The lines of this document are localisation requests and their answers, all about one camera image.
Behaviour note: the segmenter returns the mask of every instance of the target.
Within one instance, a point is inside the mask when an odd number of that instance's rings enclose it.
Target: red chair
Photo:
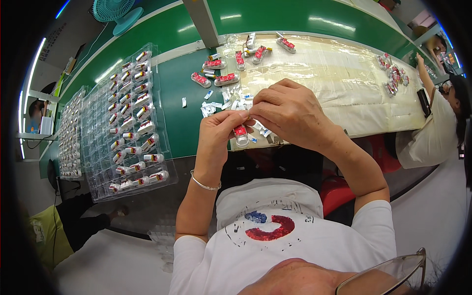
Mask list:
[[[372,157],[380,166],[382,173],[390,173],[401,168],[401,164],[394,159],[385,148],[383,134],[368,136],[367,139],[372,145]]]
[[[323,175],[328,176],[321,185],[321,202],[323,203],[323,216],[327,216],[336,208],[346,204],[355,198],[344,178],[336,176],[331,170],[324,170]]]

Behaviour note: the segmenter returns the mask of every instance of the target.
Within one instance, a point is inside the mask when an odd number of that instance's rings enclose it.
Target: black pants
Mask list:
[[[390,132],[390,133],[384,134],[385,149],[387,150],[390,156],[398,160],[398,156],[396,155],[395,139],[396,139],[396,132]]]
[[[268,163],[268,166],[261,167],[256,162]],[[223,166],[219,193],[233,186],[244,185],[253,179],[269,177],[295,180],[319,193],[322,172],[323,155],[294,144],[230,152]]]
[[[107,214],[80,218],[93,205],[95,204],[92,201],[92,195],[88,193],[67,199],[56,206],[67,240],[74,252],[82,248],[85,242],[99,230],[110,226],[110,218]]]

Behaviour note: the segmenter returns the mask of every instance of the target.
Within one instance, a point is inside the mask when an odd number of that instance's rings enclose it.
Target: bracelet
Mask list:
[[[207,189],[207,190],[210,190],[210,191],[217,191],[221,188],[221,181],[219,182],[218,187],[209,187],[209,186],[202,185],[201,183],[199,183],[194,177],[194,170],[193,169],[190,170],[190,175],[192,176],[192,179],[194,180],[194,182],[196,182],[199,186],[203,187],[204,189]]]

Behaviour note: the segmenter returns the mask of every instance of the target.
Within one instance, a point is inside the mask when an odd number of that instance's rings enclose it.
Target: support column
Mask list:
[[[205,47],[218,47],[218,32],[207,0],[183,0],[183,2]]]

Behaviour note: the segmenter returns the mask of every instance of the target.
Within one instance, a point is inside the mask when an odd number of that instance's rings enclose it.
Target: fan base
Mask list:
[[[128,12],[124,17],[115,20],[117,25],[113,29],[113,35],[120,36],[122,33],[126,32],[135,24],[141,15],[143,15],[143,12],[144,9],[142,7],[138,7]]]

